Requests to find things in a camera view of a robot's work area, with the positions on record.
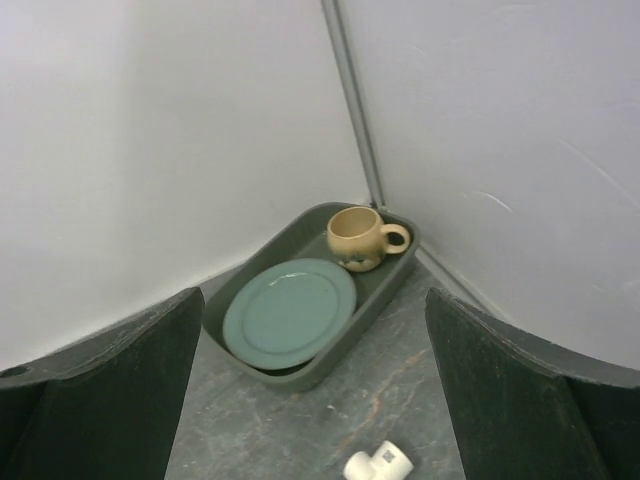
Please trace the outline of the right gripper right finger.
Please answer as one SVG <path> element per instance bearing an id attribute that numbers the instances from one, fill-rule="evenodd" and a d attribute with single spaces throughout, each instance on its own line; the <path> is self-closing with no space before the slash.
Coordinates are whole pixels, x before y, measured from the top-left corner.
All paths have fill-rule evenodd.
<path id="1" fill-rule="evenodd" d="M 636 479 L 639 373 L 505 323 L 442 288 L 425 320 L 469 479 Z"/>

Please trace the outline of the white pvc elbow right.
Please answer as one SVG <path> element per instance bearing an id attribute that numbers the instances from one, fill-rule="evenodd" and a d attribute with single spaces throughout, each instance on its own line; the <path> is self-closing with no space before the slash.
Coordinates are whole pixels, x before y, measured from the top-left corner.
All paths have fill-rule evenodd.
<path id="1" fill-rule="evenodd" d="M 394 443 L 384 441 L 373 455 L 353 454 L 343 468 L 346 480 L 404 480 L 414 464 Z"/>

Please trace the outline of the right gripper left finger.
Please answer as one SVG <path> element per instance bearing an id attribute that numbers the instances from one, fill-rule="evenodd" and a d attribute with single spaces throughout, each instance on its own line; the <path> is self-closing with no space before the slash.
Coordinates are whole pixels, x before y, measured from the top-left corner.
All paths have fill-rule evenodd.
<path id="1" fill-rule="evenodd" d="M 4 479 L 162 479 L 201 332 L 189 288 L 1 373 Z"/>

